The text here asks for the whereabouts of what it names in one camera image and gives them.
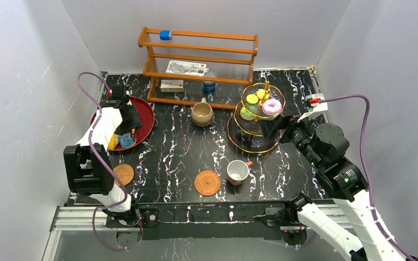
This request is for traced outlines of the pink frosted donut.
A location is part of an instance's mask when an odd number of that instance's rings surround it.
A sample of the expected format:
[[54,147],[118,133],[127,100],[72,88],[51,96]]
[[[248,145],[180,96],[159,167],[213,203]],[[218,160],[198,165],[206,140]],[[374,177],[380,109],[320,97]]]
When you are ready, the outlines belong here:
[[282,112],[282,104],[275,98],[269,98],[262,104],[262,111],[264,114],[273,116]]

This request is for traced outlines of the green frosted donut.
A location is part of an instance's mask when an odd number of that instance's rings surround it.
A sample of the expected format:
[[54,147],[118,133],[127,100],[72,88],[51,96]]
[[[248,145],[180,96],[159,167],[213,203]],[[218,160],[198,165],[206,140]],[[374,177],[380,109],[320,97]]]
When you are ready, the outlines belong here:
[[241,108],[239,113],[240,113],[241,118],[247,121],[251,121],[256,118],[256,116],[250,113],[245,106]]

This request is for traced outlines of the green round cookie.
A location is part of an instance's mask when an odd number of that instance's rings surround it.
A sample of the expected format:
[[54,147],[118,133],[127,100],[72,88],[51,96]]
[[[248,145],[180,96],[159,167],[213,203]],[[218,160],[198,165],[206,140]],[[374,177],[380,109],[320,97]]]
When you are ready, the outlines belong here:
[[246,96],[246,101],[249,104],[258,104],[259,98],[257,97],[256,94],[249,94],[249,95]]

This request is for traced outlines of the orange round cookie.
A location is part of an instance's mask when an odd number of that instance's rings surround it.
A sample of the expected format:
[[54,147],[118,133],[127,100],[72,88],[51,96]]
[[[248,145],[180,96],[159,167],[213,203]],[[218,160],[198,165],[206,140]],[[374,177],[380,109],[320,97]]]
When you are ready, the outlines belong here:
[[269,98],[269,93],[265,89],[257,90],[256,96],[258,97],[259,101],[264,101]]

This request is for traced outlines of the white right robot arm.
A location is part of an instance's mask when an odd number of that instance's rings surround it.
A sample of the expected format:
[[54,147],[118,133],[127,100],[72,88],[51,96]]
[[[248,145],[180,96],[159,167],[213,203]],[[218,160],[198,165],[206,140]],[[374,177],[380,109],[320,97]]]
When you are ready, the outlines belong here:
[[344,260],[417,260],[395,242],[371,201],[370,185],[362,171],[345,156],[349,141],[332,123],[317,128],[309,120],[280,115],[275,120],[258,120],[269,139],[284,132],[280,142],[294,144],[316,171],[319,185],[343,211],[352,225],[348,232],[324,214],[312,200],[300,193],[285,202],[285,219],[313,229]]

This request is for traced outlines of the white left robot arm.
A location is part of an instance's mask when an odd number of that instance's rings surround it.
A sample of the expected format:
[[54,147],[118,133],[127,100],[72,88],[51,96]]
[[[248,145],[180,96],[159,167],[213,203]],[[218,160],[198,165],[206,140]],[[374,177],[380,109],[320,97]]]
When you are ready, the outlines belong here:
[[104,210],[120,213],[120,220],[127,226],[138,224],[141,212],[132,206],[131,196],[108,161],[107,150],[117,134],[131,141],[131,131],[140,125],[129,92],[124,86],[113,86],[108,98],[98,104],[84,136],[63,152],[70,191],[91,196],[103,204]]

